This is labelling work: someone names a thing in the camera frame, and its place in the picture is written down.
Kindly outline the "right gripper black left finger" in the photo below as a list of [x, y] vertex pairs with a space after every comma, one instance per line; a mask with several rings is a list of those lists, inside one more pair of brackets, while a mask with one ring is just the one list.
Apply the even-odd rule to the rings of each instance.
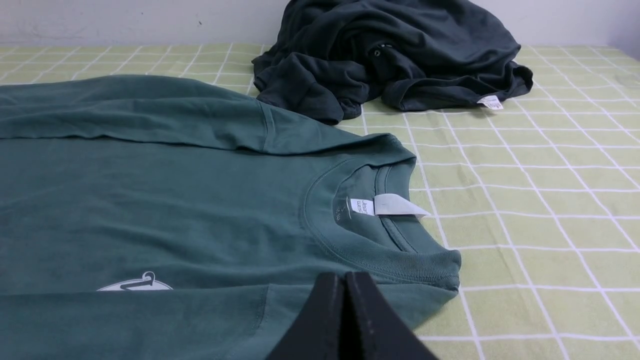
[[321, 273], [268, 360], [338, 360], [344, 309], [342, 278], [335, 273]]

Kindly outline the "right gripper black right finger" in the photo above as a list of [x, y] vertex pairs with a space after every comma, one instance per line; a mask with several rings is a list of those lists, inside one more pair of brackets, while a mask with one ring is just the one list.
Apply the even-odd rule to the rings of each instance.
[[436, 360], [366, 272], [347, 272], [340, 319], [341, 360]]

